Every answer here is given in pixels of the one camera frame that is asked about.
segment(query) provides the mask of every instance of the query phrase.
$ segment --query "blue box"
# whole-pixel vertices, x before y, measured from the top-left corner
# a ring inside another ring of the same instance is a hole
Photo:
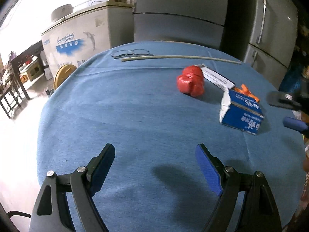
[[[263,119],[262,110],[254,98],[234,90],[224,92],[219,114],[221,124],[256,135]]]

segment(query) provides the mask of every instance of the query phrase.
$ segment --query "orange object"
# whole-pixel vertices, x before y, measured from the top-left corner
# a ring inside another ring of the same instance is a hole
[[[204,77],[200,67],[188,66],[183,69],[182,74],[177,77],[177,87],[180,92],[192,97],[204,93]]]
[[[244,84],[241,85],[241,89],[235,88],[234,90],[235,90],[236,92],[239,92],[239,93],[242,93],[242,94],[244,94],[244,95],[247,95],[247,96],[249,96],[249,97],[251,97],[251,98],[254,98],[256,102],[259,102],[259,101],[260,101],[260,99],[259,99],[257,96],[254,96],[254,95],[251,93],[251,91],[249,91],[248,87],[245,86]]]

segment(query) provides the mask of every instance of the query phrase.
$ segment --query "dolphin logo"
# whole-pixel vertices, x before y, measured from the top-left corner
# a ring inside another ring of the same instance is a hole
[[[94,39],[95,35],[91,34],[90,32],[84,32],[84,34],[86,34],[87,38],[90,38],[92,42],[93,50],[95,50],[95,39]]]

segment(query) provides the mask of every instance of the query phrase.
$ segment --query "floor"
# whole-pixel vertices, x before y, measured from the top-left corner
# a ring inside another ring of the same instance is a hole
[[[24,84],[30,100],[21,94],[21,108],[16,107],[10,113],[11,119],[0,108],[0,202],[7,212],[16,210],[31,214],[40,190],[37,132],[40,114],[48,99],[44,88],[52,88],[53,80],[47,81],[43,75],[34,82]],[[11,219],[21,232],[28,231],[29,218],[13,216]]]

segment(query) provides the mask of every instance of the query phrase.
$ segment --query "white rod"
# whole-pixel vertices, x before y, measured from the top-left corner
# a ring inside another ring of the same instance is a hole
[[[134,57],[124,57],[121,59],[122,62],[133,61],[133,60],[145,60],[145,59],[158,59],[158,58],[189,58],[189,59],[205,59],[205,60],[213,60],[220,61],[226,63],[233,64],[241,64],[239,61],[233,61],[228,59],[216,58],[216,57],[208,57],[208,56],[195,56],[195,55],[148,55],[148,56],[134,56]]]

